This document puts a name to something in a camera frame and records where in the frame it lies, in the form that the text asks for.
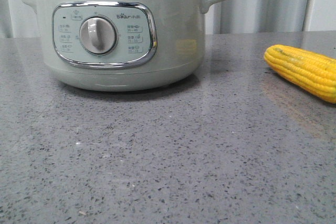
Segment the yellow corn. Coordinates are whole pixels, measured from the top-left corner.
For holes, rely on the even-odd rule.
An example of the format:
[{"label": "yellow corn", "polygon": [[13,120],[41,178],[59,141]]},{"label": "yellow corn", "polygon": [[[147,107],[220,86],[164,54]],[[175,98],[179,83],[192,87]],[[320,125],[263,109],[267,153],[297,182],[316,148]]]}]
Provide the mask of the yellow corn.
[{"label": "yellow corn", "polygon": [[336,59],[284,45],[269,47],[264,59],[288,81],[327,102],[336,103]]}]

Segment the pot base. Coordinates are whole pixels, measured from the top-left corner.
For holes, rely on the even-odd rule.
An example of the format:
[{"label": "pot base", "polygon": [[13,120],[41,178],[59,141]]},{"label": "pot base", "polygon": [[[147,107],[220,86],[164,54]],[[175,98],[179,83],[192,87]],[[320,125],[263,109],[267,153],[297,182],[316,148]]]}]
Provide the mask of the pot base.
[{"label": "pot base", "polygon": [[188,64],[156,72],[134,74],[84,74],[67,72],[49,66],[53,75],[70,86],[93,91],[139,91],[158,88],[191,75],[201,62]]}]

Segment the chrome trim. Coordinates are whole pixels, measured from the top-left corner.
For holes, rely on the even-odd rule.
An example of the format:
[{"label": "chrome trim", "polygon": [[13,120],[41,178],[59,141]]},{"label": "chrome trim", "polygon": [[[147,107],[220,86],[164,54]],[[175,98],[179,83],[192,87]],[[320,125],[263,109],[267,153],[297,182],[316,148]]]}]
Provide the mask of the chrome trim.
[{"label": "chrome trim", "polygon": [[[150,39],[151,44],[148,52],[137,60],[127,61],[127,62],[115,62],[115,63],[92,63],[92,62],[81,62],[75,61],[66,58],[63,56],[56,48],[55,44],[55,24],[54,24],[54,17],[55,13],[58,9],[67,8],[67,7],[82,7],[82,6],[109,6],[109,7],[126,7],[126,8],[136,8],[143,11],[146,15],[149,32],[150,32]],[[137,2],[117,2],[117,1],[84,1],[84,2],[74,2],[74,3],[62,3],[58,7],[55,8],[53,12],[53,21],[52,21],[52,43],[54,45],[54,49],[59,56],[60,59],[65,61],[66,63],[79,68],[86,68],[86,69],[125,69],[125,68],[133,68],[140,66],[142,64],[147,63],[149,60],[153,58],[156,53],[158,37],[156,34],[156,27],[155,21],[152,12],[149,8],[141,3]]]}]

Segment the control knob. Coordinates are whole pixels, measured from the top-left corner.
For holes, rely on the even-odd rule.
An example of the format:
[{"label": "control knob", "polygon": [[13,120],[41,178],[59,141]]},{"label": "control knob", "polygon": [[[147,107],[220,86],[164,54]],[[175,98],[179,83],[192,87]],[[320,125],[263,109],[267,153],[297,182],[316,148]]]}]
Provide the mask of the control knob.
[{"label": "control knob", "polygon": [[92,17],[83,22],[79,37],[82,45],[95,55],[106,54],[117,42],[114,26],[102,17]]}]

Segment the quartz countertop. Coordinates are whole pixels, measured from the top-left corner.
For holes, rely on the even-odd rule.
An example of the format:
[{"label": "quartz countertop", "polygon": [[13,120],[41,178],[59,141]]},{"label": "quartz countertop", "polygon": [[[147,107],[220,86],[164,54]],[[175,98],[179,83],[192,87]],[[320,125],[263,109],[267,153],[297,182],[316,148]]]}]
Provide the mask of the quartz countertop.
[{"label": "quartz countertop", "polygon": [[275,74],[273,44],[336,58],[336,31],[211,35],[186,79],[108,93],[0,39],[0,223],[336,223],[336,106]]}]

